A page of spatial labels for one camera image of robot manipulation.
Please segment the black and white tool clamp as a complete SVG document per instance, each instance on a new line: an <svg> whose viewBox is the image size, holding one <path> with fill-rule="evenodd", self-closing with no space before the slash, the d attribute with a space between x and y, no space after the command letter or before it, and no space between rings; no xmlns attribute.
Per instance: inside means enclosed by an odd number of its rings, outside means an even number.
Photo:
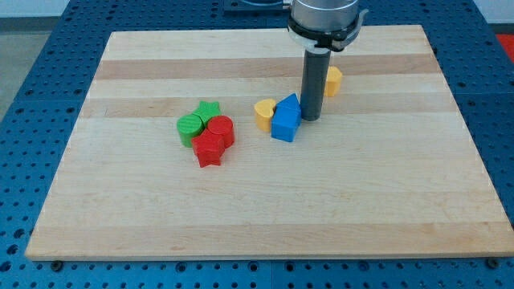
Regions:
<svg viewBox="0 0 514 289"><path fill-rule="evenodd" d="M301 26L292 16L288 19L288 34L306 51L324 54L327 51L342 52L359 35L368 9L362 10L345 28L338 31L313 31Z"/></svg>

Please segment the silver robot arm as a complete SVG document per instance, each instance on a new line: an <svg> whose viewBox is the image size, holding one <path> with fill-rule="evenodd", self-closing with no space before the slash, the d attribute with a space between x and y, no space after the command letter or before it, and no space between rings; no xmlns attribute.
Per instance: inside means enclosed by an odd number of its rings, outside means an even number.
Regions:
<svg viewBox="0 0 514 289"><path fill-rule="evenodd" d="M300 109L303 120L320 118L333 52L342 52L359 35L367 9L359 0L294 0L288 16L291 39L304 48Z"/></svg>

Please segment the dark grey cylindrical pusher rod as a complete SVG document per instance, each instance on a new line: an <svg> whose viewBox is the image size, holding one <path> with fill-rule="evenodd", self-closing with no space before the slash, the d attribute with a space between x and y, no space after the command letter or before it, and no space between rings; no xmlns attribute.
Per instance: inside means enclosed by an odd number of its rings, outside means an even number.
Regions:
<svg viewBox="0 0 514 289"><path fill-rule="evenodd" d="M315 121L320 118L330 56L331 51L324 54L316 54L310 51L304 53L300 94L300 109L303 120Z"/></svg>

